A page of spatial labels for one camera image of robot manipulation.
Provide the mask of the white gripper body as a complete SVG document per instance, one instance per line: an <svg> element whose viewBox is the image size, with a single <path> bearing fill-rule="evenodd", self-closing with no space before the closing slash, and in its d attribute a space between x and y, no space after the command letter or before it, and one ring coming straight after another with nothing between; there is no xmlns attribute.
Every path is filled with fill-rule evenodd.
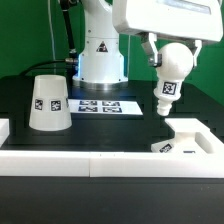
<svg viewBox="0 0 224 224"><path fill-rule="evenodd" d="M223 36L218 0L113 0L119 33L155 33L161 38L219 42Z"/></svg>

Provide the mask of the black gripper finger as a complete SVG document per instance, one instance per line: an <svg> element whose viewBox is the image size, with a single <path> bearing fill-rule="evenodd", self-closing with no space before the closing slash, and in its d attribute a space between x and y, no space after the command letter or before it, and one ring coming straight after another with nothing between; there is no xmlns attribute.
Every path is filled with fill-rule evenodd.
<svg viewBox="0 0 224 224"><path fill-rule="evenodd" d="M156 47L157 35L154 33L141 34L141 46L148 56L148 62L151 67L160 67L162 65L162 55L158 53Z"/></svg>
<svg viewBox="0 0 224 224"><path fill-rule="evenodd" d="M197 66L197 58L200 54L200 51L202 49L202 41L201 40L194 40L191 44L191 51L193 54L193 66Z"/></svg>

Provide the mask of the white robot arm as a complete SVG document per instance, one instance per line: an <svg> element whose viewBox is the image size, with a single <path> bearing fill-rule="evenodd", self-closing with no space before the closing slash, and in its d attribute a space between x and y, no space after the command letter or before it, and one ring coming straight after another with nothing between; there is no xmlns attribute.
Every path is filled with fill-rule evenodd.
<svg viewBox="0 0 224 224"><path fill-rule="evenodd" d="M81 0L85 15L85 47L78 57L76 85L111 89L125 84L121 34L138 36L153 67L164 63L159 39L185 44L197 57L203 45L223 36L222 0Z"/></svg>

